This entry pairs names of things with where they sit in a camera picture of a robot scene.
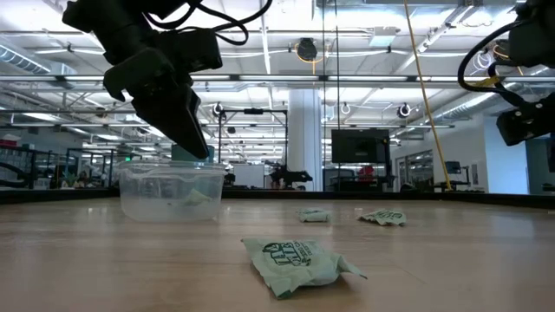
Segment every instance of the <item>wooden table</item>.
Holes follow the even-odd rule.
[[[301,224],[296,211],[333,211]],[[406,227],[356,221],[378,208]],[[279,301],[242,237],[315,238],[369,279]],[[0,206],[0,310],[554,311],[555,216],[450,202],[225,201],[218,221],[140,224],[118,199]]]

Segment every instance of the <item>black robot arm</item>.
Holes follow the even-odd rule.
[[[555,2],[552,0],[527,0],[515,8],[516,21],[494,31],[470,50],[459,67],[459,84],[473,92],[494,92],[515,108],[502,113],[497,127],[508,146],[519,144],[547,133],[555,132],[552,116],[555,114],[555,94],[529,102],[503,85],[503,78],[497,76],[497,66],[534,67],[545,65],[555,68]],[[465,71],[473,57],[496,37],[509,32],[508,41],[497,41],[504,45],[504,56],[495,56],[496,61],[488,70],[491,87],[474,86],[465,82]]]
[[[262,16],[272,0],[253,16],[237,21],[205,7],[202,0],[77,0],[68,2],[63,22],[83,32],[94,32],[113,67],[104,75],[104,87],[112,97],[124,101],[122,91],[133,96],[137,115],[161,130],[169,139],[196,157],[208,157],[208,148],[196,118],[200,104],[193,92],[190,73],[222,67],[217,37],[235,45],[245,44],[244,26]],[[187,13],[170,23],[164,19],[189,5]],[[196,10],[202,10],[228,23],[213,29],[178,29]],[[154,30],[150,23],[168,31]],[[236,42],[217,31],[239,27],[245,40]]]

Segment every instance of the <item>clear plastic container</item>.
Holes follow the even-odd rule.
[[[141,222],[214,218],[220,207],[225,166],[187,161],[127,161],[117,166],[121,208]]]

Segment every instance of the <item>computer screen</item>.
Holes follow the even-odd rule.
[[[386,149],[388,130],[331,131],[331,161],[336,164],[385,163],[389,161]]]
[[[460,174],[460,162],[459,161],[446,161],[445,167],[447,168],[447,173],[449,174]]]

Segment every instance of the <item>snack bag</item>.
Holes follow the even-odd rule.
[[[189,195],[183,200],[183,205],[200,205],[211,201],[212,201],[211,198],[193,189],[189,193]]]
[[[304,209],[298,212],[298,219],[301,222],[328,222],[331,213],[320,209]]]
[[[407,216],[398,211],[379,210],[374,211],[358,217],[359,220],[366,220],[370,222],[377,222],[379,225],[397,224],[402,225],[407,223]]]
[[[290,297],[299,286],[333,283],[342,272],[367,278],[343,256],[324,250],[315,241],[244,238],[242,242],[277,299]]]

